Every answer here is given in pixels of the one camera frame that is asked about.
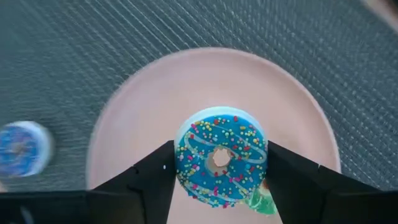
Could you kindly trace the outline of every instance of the green object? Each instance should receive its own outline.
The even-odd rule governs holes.
[[[273,215],[278,212],[271,193],[262,185],[250,197],[245,199],[244,203],[261,214]]]

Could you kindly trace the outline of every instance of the donut hole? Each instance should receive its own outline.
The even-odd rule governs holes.
[[[213,161],[217,167],[226,167],[231,161],[228,150],[225,148],[217,148],[213,154]]]

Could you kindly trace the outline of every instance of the gray carpet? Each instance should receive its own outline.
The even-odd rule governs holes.
[[[131,74],[183,49],[267,58],[325,110],[343,173],[398,189],[398,36],[357,0],[0,1],[0,124],[48,127],[57,153],[11,191],[85,188],[100,110]]]

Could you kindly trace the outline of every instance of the pink plate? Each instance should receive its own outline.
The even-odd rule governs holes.
[[[173,139],[192,114],[212,106],[247,111],[271,141],[340,172],[333,131],[303,85],[253,54],[204,48],[150,63],[112,96],[91,138],[87,187],[92,189],[126,170]],[[167,223],[281,222],[278,215],[260,215],[245,205],[211,208],[188,197],[176,183]]]

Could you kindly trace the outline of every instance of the blue icing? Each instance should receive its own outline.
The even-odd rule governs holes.
[[[15,143],[21,151],[13,151]],[[39,156],[37,140],[26,129],[6,126],[0,130],[0,174],[24,175],[31,171]]]
[[[189,196],[213,207],[233,207],[261,184],[266,146],[265,136],[249,121],[228,114],[208,117],[195,122],[175,149],[177,177]],[[216,147],[231,155],[225,172],[217,174],[206,163]]]

